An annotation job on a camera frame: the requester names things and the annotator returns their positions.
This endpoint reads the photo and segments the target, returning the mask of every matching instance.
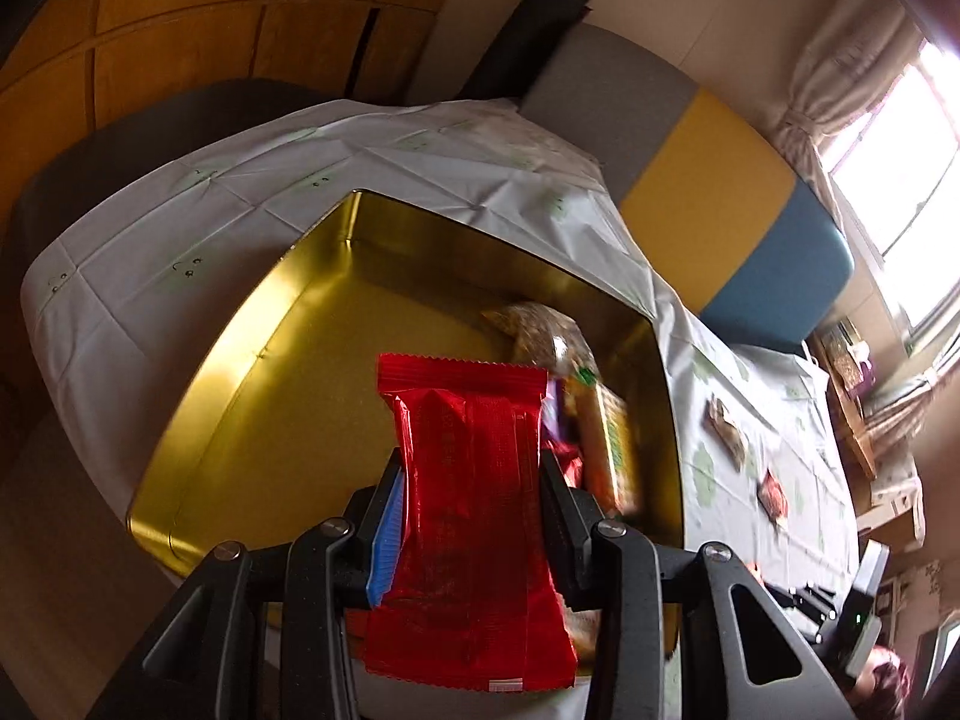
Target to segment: metal tray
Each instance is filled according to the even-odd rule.
[[[368,191],[287,252],[227,324],[140,483],[128,528],[186,575],[217,543],[289,541],[373,485],[395,445],[380,352],[491,362],[512,342],[483,309],[536,300],[576,319],[627,400],[644,482],[638,524],[683,546],[666,379],[642,314],[469,226]]]

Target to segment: metal screw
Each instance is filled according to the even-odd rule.
[[[213,557],[223,562],[230,562],[240,557],[243,552],[243,544],[239,541],[222,541],[213,548]]]
[[[342,517],[330,517],[320,522],[320,532],[327,538],[342,538],[350,532],[350,523]]]
[[[727,562],[732,556],[733,553],[726,544],[714,541],[714,543],[704,546],[704,557],[709,557],[711,560]]]
[[[620,538],[627,535],[627,526],[616,519],[601,519],[597,523],[597,533],[607,538]]]

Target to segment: small package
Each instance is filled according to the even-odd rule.
[[[565,414],[563,413],[563,380],[550,379],[546,383],[544,405],[541,408],[541,425],[544,426],[546,440],[562,442],[565,440]]]
[[[563,627],[577,654],[577,668],[592,665],[596,661],[597,638],[600,635],[600,610],[588,608],[574,611],[563,603],[563,596],[558,595],[557,600],[563,609]]]
[[[406,479],[402,546],[368,671],[443,688],[568,688],[576,656],[539,513],[545,370],[380,356]]]
[[[757,498],[760,498],[760,504],[767,512],[767,517],[770,517],[771,521],[779,527],[785,528],[789,505],[786,502],[784,487],[776,476],[770,473],[770,469],[767,469],[767,475],[757,485]]]
[[[550,447],[557,458],[560,473],[563,474],[568,488],[579,488],[584,479],[584,461],[580,457],[580,447],[574,443],[556,440],[548,440],[545,445]]]
[[[641,490],[627,404],[599,383],[568,380],[568,386],[576,403],[587,491],[605,517],[634,517],[640,513]]]
[[[541,303],[515,303],[485,311],[494,327],[516,339],[514,360],[545,367],[554,376],[586,375],[596,379],[597,363],[577,323]]]
[[[743,464],[747,460],[747,437],[734,424],[727,407],[716,395],[710,396],[710,402],[707,404],[707,419],[727,450],[730,450],[736,469],[738,471],[743,469]]]

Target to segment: gray cushion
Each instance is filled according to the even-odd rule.
[[[520,113],[596,157],[619,203],[697,88],[636,43],[580,23],[560,44]]]

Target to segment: plastic tablecloth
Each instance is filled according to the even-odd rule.
[[[827,376],[795,356],[725,346],[653,271],[592,158],[504,101],[307,108],[160,167],[37,257],[21,290],[32,349],[80,461],[119,517],[233,311],[357,188],[496,235],[646,314],[675,416],[688,548],[726,541],[772,581],[846,590],[856,521]],[[704,420],[714,395],[748,438],[742,470]],[[785,529],[757,502],[767,469],[786,491]]]

